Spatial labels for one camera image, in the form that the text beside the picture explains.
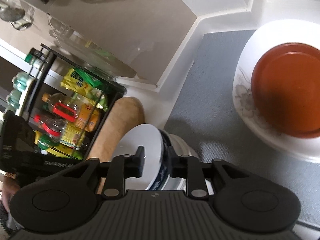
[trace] gray countertop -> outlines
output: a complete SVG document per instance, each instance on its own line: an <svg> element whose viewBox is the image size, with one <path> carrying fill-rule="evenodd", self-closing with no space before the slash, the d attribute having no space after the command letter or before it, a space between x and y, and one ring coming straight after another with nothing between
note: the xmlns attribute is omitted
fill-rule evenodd
<svg viewBox="0 0 320 240"><path fill-rule="evenodd" d="M320 164L297 160L267 146L234 109L234 73L253 32L204 36L164 129L182 137L202 161L222 158L289 188L301 201L300 220L320 227Z"/></svg>

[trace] spice rack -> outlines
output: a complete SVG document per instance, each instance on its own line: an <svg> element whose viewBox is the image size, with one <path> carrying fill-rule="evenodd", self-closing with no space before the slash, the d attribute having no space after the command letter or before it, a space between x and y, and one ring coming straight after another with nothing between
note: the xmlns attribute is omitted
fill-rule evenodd
<svg viewBox="0 0 320 240"><path fill-rule="evenodd" d="M74 149L72 151L72 154L73 154L74 151L76 150L76 148L81 145L80 139L81 139L83 133L85 133L85 127L89 123L89 120L93 114L93 111L96 109L97 104L99 103L102 95L105 95L108 98L108 100L107 100L108 109L106 110L106 112L101 111L101 112L103 112L103 114L100 118L100 123L98 124L97 129L94 132L91 132L89 134L90 143L89 143L89 146L83 156L83 160L85 160L87 158L87 156L88 156L88 154L89 154L89 152L95 142L95 139L97 138L106 118L108 117L108 114L109 114L110 110L112 109L115 101L117 101L119 98L122 98L124 96L124 94L126 93L126 88L121 86L120 84L116 83L115 79L111 75L109 75L108 73L102 72L100 69L95 68L94 66L91 66L88 64L84 64L84 65L87 65L87 67L84 67L80 64L77 64L44 44L41 44L40 51L45 52L46 56L44 58L44 62L39 66L39 68L36 72L36 75L34 75L34 76L31 75L31 73L34 70L34 67L33 66L31 67L31 69L29 71L29 76L33 77L35 79L35 81L33 82L32 87L29 89L28 94L25 95L26 99L24 101L22 109L20 109L19 115L21 115L26 121L28 121L28 122L31 121L30 120L31 113L35 107L36 99L39 96L41 96L40 95L41 87L44 84L44 80L45 80L47 74L49 73L49 70L51 69L53 63L55 62L55 60L57 58L61 58L62 60L67 62L69 65L71 65L71 67L73 67L73 68L81 69L82 71L86 72L87 74L100 80L103 84L100 88L102 93L100 94L100 97L95 101L95 105L92 108L90 115L85 122L84 128L81 130L81 134L78 138L78 141L75 143L76 146L74 147ZM70 159L76 159L75 157L72 156L72 154L70 155L70 154L61 152L58 149L55 149L55 151L57 151L63 155L66 155Z"/></svg>

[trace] red lid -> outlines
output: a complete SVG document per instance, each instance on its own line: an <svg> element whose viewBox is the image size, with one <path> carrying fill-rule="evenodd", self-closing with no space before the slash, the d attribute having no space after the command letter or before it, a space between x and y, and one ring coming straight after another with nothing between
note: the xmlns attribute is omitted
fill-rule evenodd
<svg viewBox="0 0 320 240"><path fill-rule="evenodd" d="M36 114L35 117L33 118L33 120L35 120L35 122L39 122L40 121L40 115Z"/></svg>
<svg viewBox="0 0 320 240"><path fill-rule="evenodd" d="M42 129L54 137L59 137L61 134L60 132L50 129L45 123L42 124Z"/></svg>
<svg viewBox="0 0 320 240"><path fill-rule="evenodd" d="M77 115L76 115L76 111L74 109L72 109L69 106L64 105L63 103L56 103L53 106L52 112L54 112L55 114L63 117L64 119L70 121L70 122L75 122L77 119Z"/></svg>

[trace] terracotta saucer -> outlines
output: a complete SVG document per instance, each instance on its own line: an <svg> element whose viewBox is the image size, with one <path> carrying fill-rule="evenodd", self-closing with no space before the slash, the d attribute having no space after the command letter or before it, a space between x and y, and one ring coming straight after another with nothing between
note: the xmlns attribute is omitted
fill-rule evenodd
<svg viewBox="0 0 320 240"><path fill-rule="evenodd" d="M320 50L302 43L273 47L255 65L251 89L255 106L279 132L320 136Z"/></svg>

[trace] white bowl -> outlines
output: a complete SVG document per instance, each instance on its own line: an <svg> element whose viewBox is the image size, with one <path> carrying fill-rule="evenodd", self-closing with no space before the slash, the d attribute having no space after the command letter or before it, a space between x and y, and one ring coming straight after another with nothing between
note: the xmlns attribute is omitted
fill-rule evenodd
<svg viewBox="0 0 320 240"><path fill-rule="evenodd" d="M174 151L178 156L181 155L190 155L197 157L199 159L198 154L192 149L181 137L168 134L165 132L171 142L171 145L174 148ZM170 176L167 177L166 182L160 190L185 190L186 189L186 180L182 178L172 178Z"/></svg>
<svg viewBox="0 0 320 240"><path fill-rule="evenodd" d="M277 132L260 116L253 103L251 76L256 63L271 48L288 42L320 49L320 25L301 20L278 20L260 27L239 58L233 81L233 103L244 123L265 143L296 158L320 163L320 137L301 139Z"/></svg>

